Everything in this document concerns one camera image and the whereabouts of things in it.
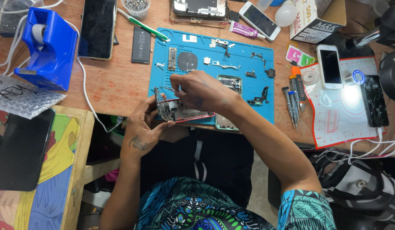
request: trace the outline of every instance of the black pants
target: black pants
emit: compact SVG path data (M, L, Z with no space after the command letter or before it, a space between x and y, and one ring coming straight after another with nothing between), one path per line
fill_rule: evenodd
M194 165L197 140L203 145L200 160ZM239 134L203 131L173 144L159 141L141 160L141 196L157 182L175 176L196 178L198 174L199 180L205 175L205 183L246 208L252 188L253 158L251 144Z

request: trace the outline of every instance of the teal patterned sleeve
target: teal patterned sleeve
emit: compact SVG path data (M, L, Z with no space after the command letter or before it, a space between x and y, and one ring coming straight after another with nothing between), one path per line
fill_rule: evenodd
M329 202L314 191L290 190L281 196L277 230L336 230Z

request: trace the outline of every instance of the purple glue tube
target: purple glue tube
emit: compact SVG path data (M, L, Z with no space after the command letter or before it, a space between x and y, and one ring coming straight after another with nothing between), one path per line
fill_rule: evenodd
M255 30L255 29L253 29L251 27L245 26L245 25L240 24L240 23L236 23L235 21L231 21L229 31L233 32L233 33L236 33L236 34L243 35L243 36L248 37L248 38L254 38L254 39L255 38L265 39L266 38L264 35L260 34L258 32L258 30Z

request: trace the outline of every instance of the light bulb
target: light bulb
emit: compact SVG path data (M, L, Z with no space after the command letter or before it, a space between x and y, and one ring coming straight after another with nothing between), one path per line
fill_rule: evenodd
M275 23L280 27L291 25L297 16L297 9L291 0L285 1L275 13Z

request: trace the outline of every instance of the black phone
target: black phone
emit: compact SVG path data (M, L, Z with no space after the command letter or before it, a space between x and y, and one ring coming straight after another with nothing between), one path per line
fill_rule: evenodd
M33 119L9 114L0 145L0 190L36 188L54 115L53 109Z
M117 0L85 0L77 56L110 60Z
M365 83L360 87L369 126L373 128L389 126L389 118L379 76L367 75L365 78Z

